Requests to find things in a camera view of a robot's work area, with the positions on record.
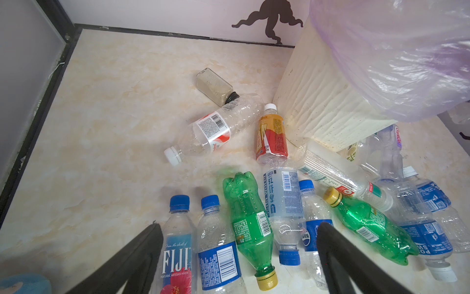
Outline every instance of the blue label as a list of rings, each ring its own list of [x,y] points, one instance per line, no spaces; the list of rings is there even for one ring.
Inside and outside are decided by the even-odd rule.
[[[161,293],[171,293],[176,287],[179,293],[191,293],[191,234],[168,237],[163,244],[163,268]]]
[[[322,222],[327,222],[333,225],[331,220],[314,220],[306,222],[307,231],[302,236],[302,242],[305,246],[305,251],[318,251],[317,249],[317,230]]]
[[[211,290],[242,276],[235,242],[199,253],[203,290]]]
[[[438,255],[452,251],[452,245],[436,221],[401,227],[410,234],[420,254]]]
[[[449,198],[434,182],[419,187],[418,190],[429,209],[433,212],[447,208],[451,204]]]

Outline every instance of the barcode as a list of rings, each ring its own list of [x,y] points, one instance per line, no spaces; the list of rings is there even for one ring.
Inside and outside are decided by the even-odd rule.
[[[284,187],[284,191],[292,191],[292,187],[290,186],[290,172],[282,172],[282,186]]]
[[[267,222],[266,214],[264,213],[264,211],[258,212],[256,214],[256,217],[258,218],[258,223],[259,223],[259,226],[261,227],[261,232],[263,233],[263,237],[266,237],[267,235],[271,234],[269,223]]]
[[[232,246],[217,250],[217,260],[219,261],[220,279],[222,282],[238,275]]]
[[[379,237],[377,237],[376,234],[374,234],[371,230],[369,230],[366,227],[362,227],[359,230],[356,230],[356,232],[358,232],[361,236],[366,238],[366,240],[369,242],[375,242],[379,240]]]
[[[214,120],[215,124],[219,127],[219,128],[222,128],[224,126],[224,121],[222,120],[222,118],[220,118],[220,116],[218,114],[214,114],[211,116],[211,119]]]

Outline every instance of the crushed plastic bottle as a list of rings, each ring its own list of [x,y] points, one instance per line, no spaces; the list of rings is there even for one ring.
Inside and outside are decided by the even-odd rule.
[[[236,173],[233,178],[225,179],[222,186],[230,207],[238,250],[255,268],[260,290],[271,290],[277,285],[277,275],[271,264],[274,236],[258,195],[255,176],[251,172]]]
[[[270,169],[264,174],[266,212],[279,250],[279,263],[300,265],[297,244],[305,232],[297,170]]]
[[[190,124],[164,154],[173,166],[184,161],[185,156],[210,154],[257,121],[263,108],[263,101],[257,94],[242,94]]]
[[[247,294],[238,263],[235,234],[220,215],[219,197],[201,199],[197,252],[204,294]]]
[[[386,259],[408,265],[408,255],[419,255],[410,235],[367,202],[344,197],[333,188],[328,188],[323,200],[333,207],[333,213],[348,229],[361,236]]]

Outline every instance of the plastic bag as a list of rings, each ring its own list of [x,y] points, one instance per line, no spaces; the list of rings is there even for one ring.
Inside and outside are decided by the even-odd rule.
[[[390,118],[414,122],[470,99],[470,1],[312,0],[310,19]]]

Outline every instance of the small glass bottle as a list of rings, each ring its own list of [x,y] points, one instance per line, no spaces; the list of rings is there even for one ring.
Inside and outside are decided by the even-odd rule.
[[[196,87],[220,107],[239,97],[234,88],[210,68],[196,75]]]

